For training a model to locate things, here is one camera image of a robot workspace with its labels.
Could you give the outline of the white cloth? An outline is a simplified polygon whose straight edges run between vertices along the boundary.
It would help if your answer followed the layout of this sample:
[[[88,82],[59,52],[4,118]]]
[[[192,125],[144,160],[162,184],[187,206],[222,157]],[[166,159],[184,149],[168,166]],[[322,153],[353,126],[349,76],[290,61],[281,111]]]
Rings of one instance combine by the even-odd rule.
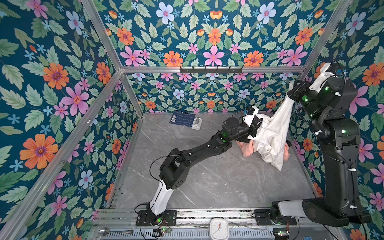
[[[273,116],[260,113],[255,106],[252,115],[245,118],[245,123],[250,126],[254,117],[262,119],[255,137],[249,136],[250,148],[261,155],[266,163],[271,164],[281,171],[285,160],[285,145],[289,131],[291,113],[294,100],[285,96],[283,103]]]

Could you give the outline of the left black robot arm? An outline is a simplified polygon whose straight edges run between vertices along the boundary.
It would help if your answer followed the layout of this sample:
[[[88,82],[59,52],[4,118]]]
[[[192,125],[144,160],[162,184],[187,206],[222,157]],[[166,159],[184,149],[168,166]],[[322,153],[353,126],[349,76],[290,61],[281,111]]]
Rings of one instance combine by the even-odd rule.
[[[147,204],[147,216],[157,221],[166,211],[173,191],[186,181],[191,167],[225,153],[233,146],[234,141],[248,143],[249,137],[256,137],[262,122],[263,119],[255,115],[247,115],[241,120],[228,118],[224,121],[222,129],[206,143],[184,151],[173,149],[165,156],[165,161],[160,166],[160,174],[156,178],[159,186],[154,198]]]

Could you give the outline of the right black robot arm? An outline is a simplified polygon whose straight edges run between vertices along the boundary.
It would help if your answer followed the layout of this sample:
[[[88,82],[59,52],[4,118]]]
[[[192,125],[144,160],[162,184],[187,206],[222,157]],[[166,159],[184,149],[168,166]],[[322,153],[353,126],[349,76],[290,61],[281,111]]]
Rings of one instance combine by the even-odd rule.
[[[318,91],[307,81],[295,82],[288,91],[288,97],[300,103],[312,119],[324,158],[326,193],[320,198],[274,202],[270,210],[273,222],[307,218],[322,225],[344,227],[372,221],[361,205],[358,191],[360,127],[345,117],[357,94],[350,81],[335,76],[325,80]]]

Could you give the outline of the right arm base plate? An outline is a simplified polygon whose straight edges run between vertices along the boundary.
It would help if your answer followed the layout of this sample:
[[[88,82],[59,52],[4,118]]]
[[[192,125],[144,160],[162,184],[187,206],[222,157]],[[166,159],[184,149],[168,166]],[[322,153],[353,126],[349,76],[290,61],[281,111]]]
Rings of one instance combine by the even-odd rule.
[[[296,226],[297,221],[293,217],[281,216],[278,212],[269,210],[254,210],[252,217],[260,226]]]

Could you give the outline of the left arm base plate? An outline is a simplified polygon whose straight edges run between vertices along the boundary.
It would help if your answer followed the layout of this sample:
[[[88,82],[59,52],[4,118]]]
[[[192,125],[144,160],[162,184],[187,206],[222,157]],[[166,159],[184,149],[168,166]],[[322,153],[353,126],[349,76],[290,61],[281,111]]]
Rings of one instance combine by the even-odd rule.
[[[162,214],[156,215],[151,210],[141,210],[138,213],[136,220],[137,227],[154,227],[154,226],[169,226],[173,227],[176,225],[177,220],[176,210],[166,210]]]

